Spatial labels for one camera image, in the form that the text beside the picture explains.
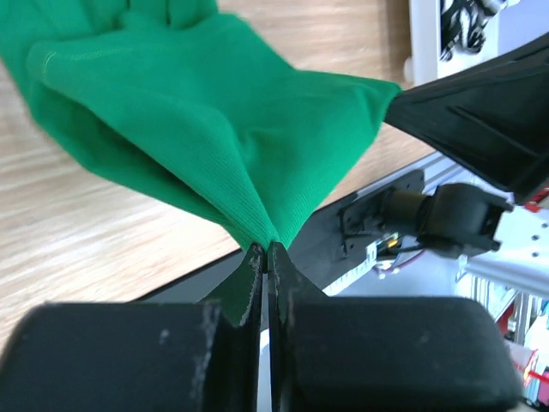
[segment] wire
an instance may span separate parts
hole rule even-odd
[[[389,253],[398,255],[399,253],[408,253],[409,251],[423,251],[425,248],[422,245],[410,246],[410,247],[390,247],[387,249]]]
[[[424,254],[425,254],[425,250],[422,250],[422,251],[421,251],[420,253],[418,253],[417,255],[412,256],[412,257],[409,258],[407,261],[402,262],[401,264],[397,264],[396,266],[391,266],[391,267],[388,268],[388,269],[379,269],[379,268],[374,267],[374,269],[376,270],[376,272],[377,272],[379,275],[392,275],[392,274],[394,274],[394,273],[400,271],[401,269],[406,268],[408,265],[412,264],[413,262],[415,262],[416,260],[418,260],[419,258],[421,258]]]

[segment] black plastic part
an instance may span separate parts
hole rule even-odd
[[[274,242],[267,252],[268,323],[270,342],[271,404],[273,411],[287,410],[290,394],[283,394],[293,379],[288,364],[286,327],[297,300],[319,301],[328,297],[293,265],[284,245]]]
[[[475,301],[297,301],[292,317],[285,412],[495,412],[522,395],[498,328]]]
[[[394,191],[386,198],[382,222],[391,231],[417,237],[418,243],[447,258],[497,251],[494,239],[504,212],[513,207],[503,197],[477,186],[439,186],[433,196]]]
[[[0,359],[0,410],[255,412],[263,258],[253,245],[195,305],[34,309]]]
[[[549,177],[549,33],[405,91],[385,122],[525,203]]]
[[[364,253],[365,248],[388,230],[383,224],[382,208],[387,196],[394,191],[420,195],[425,187],[423,171],[413,170],[389,184],[368,193],[340,209],[340,226],[344,252]],[[415,215],[410,215],[412,224]]]

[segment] wooden table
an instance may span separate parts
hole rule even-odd
[[[223,0],[300,69],[402,81],[406,0]],[[324,204],[431,152],[384,126]],[[237,248],[221,228],[82,170],[0,67],[0,348],[48,300],[133,300]]]

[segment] black cable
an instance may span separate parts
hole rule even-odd
[[[425,248],[422,245],[410,246],[410,247],[390,247],[389,253],[398,255],[399,253],[407,253],[409,251],[423,251]]]

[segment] green cloth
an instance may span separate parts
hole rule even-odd
[[[86,169],[243,248],[288,247],[400,92],[296,70],[209,0],[2,0],[0,56]]]

